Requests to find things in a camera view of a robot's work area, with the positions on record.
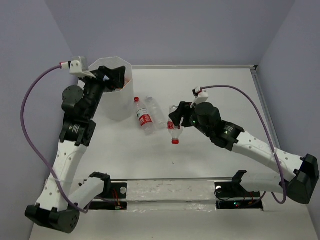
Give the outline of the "orange tea bottle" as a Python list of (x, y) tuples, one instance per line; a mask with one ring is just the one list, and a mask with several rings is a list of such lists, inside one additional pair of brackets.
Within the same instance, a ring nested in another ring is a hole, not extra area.
[(123, 86), (121, 87), (121, 89), (123, 89), (131, 80), (129, 78), (125, 78), (124, 79), (124, 84)]

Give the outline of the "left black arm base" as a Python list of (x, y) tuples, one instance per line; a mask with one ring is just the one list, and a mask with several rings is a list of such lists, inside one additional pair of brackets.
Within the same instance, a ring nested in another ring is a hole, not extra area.
[(89, 210), (124, 211), (127, 209), (128, 184), (122, 181), (112, 181), (110, 191), (96, 197)]

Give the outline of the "crushed red cap cola bottle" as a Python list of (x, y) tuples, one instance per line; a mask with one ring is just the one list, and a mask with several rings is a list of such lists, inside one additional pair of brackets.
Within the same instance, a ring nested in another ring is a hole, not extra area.
[(168, 132), (171, 135), (171, 143), (173, 145), (179, 144), (180, 143), (179, 137), (183, 132), (182, 127), (180, 125), (179, 126), (175, 126), (173, 121), (172, 121), (172, 119), (169, 117), (168, 121), (167, 121), (167, 127), (166, 128), (168, 129)]

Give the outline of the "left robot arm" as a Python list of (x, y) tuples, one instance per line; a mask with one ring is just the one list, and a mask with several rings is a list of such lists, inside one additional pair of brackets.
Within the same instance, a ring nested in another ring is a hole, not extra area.
[[(44, 189), (33, 205), (28, 205), (25, 216), (34, 224), (72, 233), (80, 219), (80, 214), (89, 211), (95, 199), (105, 199), (112, 191), (111, 177), (106, 173), (93, 172), (80, 187), (71, 193), (71, 187), (82, 157), (93, 137), (96, 123), (93, 118), (104, 93), (114, 92), (125, 86), (126, 67), (110, 69), (71, 70), (74, 63), (62, 62), (43, 72), (29, 87), (22, 101), (20, 123), (23, 134), (43, 163), (50, 171)], [(64, 111), (58, 149), (53, 164), (50, 164), (31, 141), (25, 125), (27, 99), (36, 84), (54, 70), (69, 69), (72, 75), (84, 82), (84, 87), (71, 85), (62, 93), (61, 108)]]

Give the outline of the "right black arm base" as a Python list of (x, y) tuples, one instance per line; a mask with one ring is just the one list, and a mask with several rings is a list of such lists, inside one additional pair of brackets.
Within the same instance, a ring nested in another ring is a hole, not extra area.
[(215, 182), (214, 195), (217, 210), (263, 210), (260, 192), (246, 191), (232, 182)]

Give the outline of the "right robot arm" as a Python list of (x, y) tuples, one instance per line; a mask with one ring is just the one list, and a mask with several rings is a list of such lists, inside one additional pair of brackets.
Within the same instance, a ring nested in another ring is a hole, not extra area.
[(222, 120), (219, 109), (209, 102), (192, 106), (183, 101), (168, 116), (174, 126), (194, 127), (217, 147), (248, 157), (274, 171), (273, 174), (250, 174), (239, 170), (228, 183), (235, 196), (272, 192), (284, 194), (299, 204), (310, 203), (320, 178), (315, 156), (299, 156), (272, 148), (242, 127)]

